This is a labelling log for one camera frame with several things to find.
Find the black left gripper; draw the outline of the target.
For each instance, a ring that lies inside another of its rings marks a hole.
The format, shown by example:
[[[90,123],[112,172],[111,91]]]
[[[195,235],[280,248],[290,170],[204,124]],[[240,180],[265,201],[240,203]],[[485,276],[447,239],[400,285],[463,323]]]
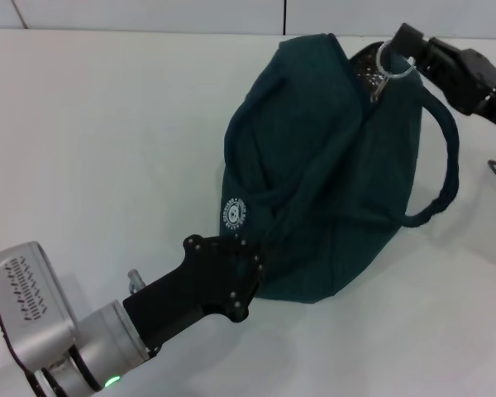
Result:
[[[162,346],[208,315],[244,321],[265,281],[265,252],[241,237],[192,235],[183,247],[181,265],[123,301],[148,347]]]

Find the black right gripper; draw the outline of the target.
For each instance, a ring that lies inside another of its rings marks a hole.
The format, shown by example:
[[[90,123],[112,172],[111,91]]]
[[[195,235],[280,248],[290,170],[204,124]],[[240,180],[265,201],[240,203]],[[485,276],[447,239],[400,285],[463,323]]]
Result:
[[[437,38],[425,47],[424,35],[403,23],[390,46],[400,55],[419,55],[420,72],[438,87],[458,112],[496,125],[496,67],[473,49],[460,50]]]

